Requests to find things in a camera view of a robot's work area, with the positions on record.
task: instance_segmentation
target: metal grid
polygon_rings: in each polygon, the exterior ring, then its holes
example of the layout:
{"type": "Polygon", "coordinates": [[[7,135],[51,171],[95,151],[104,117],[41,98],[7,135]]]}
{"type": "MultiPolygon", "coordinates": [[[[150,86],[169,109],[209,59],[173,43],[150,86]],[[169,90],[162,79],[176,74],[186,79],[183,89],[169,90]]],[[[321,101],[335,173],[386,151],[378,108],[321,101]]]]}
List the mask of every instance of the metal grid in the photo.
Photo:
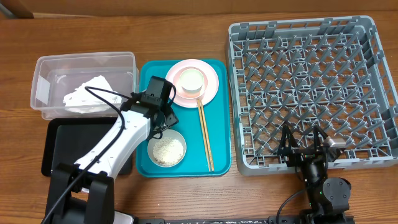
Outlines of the metal grid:
{"type": "Polygon", "coordinates": [[[352,26],[358,21],[355,17],[329,19],[324,32],[318,23],[317,32],[312,32],[315,35],[298,35],[305,33],[309,22],[292,32],[299,21],[240,24],[248,31],[245,35],[238,32],[235,40],[230,33],[229,58],[233,58],[243,135],[241,153],[249,166],[284,163],[274,153],[285,123],[303,147],[311,145],[316,124],[330,136],[343,138],[349,150],[340,159],[393,156],[381,109],[389,107],[385,105],[388,93],[393,94],[391,104],[395,104],[395,88],[389,83],[381,97],[375,93],[373,85],[380,85],[382,79],[380,70],[375,73],[374,69],[385,62],[381,60],[384,52],[373,42],[378,39],[376,27],[361,32],[352,26]],[[282,26],[289,34],[276,35],[282,26]],[[267,28],[272,29],[270,38],[267,28]]]}

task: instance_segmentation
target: wooden table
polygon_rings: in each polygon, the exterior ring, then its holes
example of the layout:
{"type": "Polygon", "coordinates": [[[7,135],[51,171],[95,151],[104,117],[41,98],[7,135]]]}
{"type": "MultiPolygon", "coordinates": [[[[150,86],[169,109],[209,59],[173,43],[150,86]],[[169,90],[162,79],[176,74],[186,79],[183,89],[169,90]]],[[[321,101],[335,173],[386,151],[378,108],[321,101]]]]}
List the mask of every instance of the wooden table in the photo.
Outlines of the wooden table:
{"type": "MultiPolygon", "coordinates": [[[[29,104],[39,57],[131,51],[139,69],[150,60],[217,58],[225,62],[228,26],[234,22],[356,14],[376,21],[398,82],[395,11],[0,21],[0,223],[40,223],[44,216],[50,179],[40,173],[40,166],[48,121],[29,104]]],[[[397,167],[331,170],[330,175],[352,183],[348,214],[357,223],[398,222],[397,167]]],[[[146,179],[133,170],[116,180],[115,204],[116,209],[141,218],[260,218],[275,215],[281,203],[301,188],[294,175],[242,176],[234,158],[222,177],[146,179]]],[[[301,196],[282,214],[294,215],[307,206],[306,197],[301,196]]]]}

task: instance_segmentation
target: pink plate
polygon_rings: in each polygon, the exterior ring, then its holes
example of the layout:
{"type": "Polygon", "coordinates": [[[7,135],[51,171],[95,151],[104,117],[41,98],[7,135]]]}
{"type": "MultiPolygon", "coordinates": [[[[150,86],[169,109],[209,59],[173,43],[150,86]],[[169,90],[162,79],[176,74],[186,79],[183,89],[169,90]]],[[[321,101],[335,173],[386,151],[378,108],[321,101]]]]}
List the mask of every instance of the pink plate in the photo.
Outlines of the pink plate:
{"type": "MultiPolygon", "coordinates": [[[[179,63],[176,63],[169,70],[169,72],[167,72],[166,80],[172,82],[177,88],[179,85],[178,83],[176,83],[178,82],[178,78],[176,78],[176,76],[181,75],[181,73],[188,68],[195,68],[201,71],[205,77],[205,84],[203,85],[201,91],[196,98],[191,98],[193,96],[187,96],[184,93],[180,92],[183,90],[178,89],[177,94],[174,98],[174,103],[186,108],[196,108],[198,107],[197,98],[199,98],[201,99],[203,105],[206,105],[216,96],[219,85],[217,73],[211,65],[197,59],[183,60],[179,63]]],[[[174,91],[172,90],[170,93],[170,98],[172,98],[173,96],[174,91]]]]}

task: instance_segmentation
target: wooden surface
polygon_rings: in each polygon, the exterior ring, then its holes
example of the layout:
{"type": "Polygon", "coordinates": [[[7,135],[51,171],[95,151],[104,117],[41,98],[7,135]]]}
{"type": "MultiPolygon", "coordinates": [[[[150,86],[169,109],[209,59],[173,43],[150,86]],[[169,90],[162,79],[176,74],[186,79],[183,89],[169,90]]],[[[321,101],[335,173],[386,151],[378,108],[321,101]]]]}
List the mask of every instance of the wooden surface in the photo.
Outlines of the wooden surface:
{"type": "Polygon", "coordinates": [[[398,10],[396,0],[3,0],[19,1],[34,14],[158,16],[263,12],[398,10]]]}
{"type": "MultiPolygon", "coordinates": [[[[50,179],[40,166],[48,121],[30,108],[36,61],[44,55],[131,51],[139,69],[150,60],[217,58],[225,62],[234,22],[367,14],[376,21],[398,86],[398,13],[334,12],[227,16],[102,17],[0,21],[0,223],[40,223],[50,179]]],[[[222,177],[146,179],[133,170],[116,180],[116,209],[138,217],[249,218],[275,215],[302,186],[294,175],[244,177],[235,158],[222,177]]],[[[398,222],[398,167],[331,170],[352,185],[357,223],[398,222]]],[[[299,197],[282,214],[307,208],[299,197]]]]}

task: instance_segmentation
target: bowl of rice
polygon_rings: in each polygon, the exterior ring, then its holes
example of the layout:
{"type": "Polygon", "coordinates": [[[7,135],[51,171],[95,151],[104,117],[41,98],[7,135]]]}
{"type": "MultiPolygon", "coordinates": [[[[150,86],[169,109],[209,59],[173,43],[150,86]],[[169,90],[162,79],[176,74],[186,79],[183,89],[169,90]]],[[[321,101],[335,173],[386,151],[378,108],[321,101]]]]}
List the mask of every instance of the bowl of rice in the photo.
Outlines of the bowl of rice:
{"type": "Polygon", "coordinates": [[[167,129],[161,139],[156,139],[160,134],[154,137],[148,142],[148,156],[154,164],[173,167],[182,161],[187,151],[187,143],[178,131],[167,129]]]}

